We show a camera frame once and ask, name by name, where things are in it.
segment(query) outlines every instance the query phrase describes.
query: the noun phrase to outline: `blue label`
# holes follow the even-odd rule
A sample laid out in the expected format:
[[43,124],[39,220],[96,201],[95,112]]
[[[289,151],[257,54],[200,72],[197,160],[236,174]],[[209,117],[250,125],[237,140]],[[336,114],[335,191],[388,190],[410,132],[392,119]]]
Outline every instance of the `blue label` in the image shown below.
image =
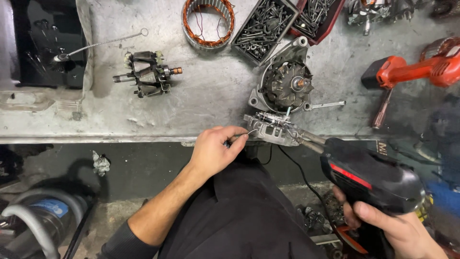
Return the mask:
[[29,206],[41,207],[47,211],[53,212],[56,216],[62,218],[68,211],[69,207],[60,200],[43,199],[32,203]]

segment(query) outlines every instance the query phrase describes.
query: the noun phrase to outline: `dark cloth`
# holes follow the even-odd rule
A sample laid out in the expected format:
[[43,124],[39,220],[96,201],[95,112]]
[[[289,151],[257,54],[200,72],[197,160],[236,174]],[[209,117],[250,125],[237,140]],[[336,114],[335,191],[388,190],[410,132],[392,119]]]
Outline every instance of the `dark cloth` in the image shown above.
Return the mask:
[[255,162],[234,162],[198,189],[162,247],[143,243],[124,223],[99,258],[151,259],[158,249],[158,259],[327,258],[306,235],[302,215]]

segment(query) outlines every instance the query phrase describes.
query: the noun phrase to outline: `black sleeve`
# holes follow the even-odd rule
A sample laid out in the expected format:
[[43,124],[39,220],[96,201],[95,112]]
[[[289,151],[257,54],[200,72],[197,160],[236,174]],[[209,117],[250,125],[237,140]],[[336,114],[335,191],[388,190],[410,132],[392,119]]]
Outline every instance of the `black sleeve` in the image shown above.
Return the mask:
[[102,245],[98,259],[152,259],[158,247],[142,242],[128,226],[123,223],[107,243]]

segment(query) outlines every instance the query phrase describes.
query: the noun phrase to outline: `wrench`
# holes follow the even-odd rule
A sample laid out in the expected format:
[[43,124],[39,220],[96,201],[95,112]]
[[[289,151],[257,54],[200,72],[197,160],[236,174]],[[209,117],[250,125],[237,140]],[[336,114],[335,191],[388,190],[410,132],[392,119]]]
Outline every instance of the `wrench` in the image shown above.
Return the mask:
[[309,111],[311,111],[313,109],[316,109],[316,108],[339,106],[339,105],[345,105],[345,104],[346,104],[346,101],[330,102],[330,103],[323,103],[323,104],[316,104],[316,105],[306,104],[305,105],[305,111],[309,112]]

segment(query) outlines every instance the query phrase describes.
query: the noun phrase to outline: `crumpled paper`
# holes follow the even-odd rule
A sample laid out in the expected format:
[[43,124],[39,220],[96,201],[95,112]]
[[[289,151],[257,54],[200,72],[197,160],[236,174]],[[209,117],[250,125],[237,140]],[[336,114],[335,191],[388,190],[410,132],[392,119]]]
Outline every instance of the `crumpled paper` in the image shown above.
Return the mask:
[[92,170],[94,173],[97,173],[100,177],[103,177],[106,172],[110,170],[110,162],[107,158],[103,156],[99,156],[96,151],[92,151],[92,160],[94,160],[94,169]]

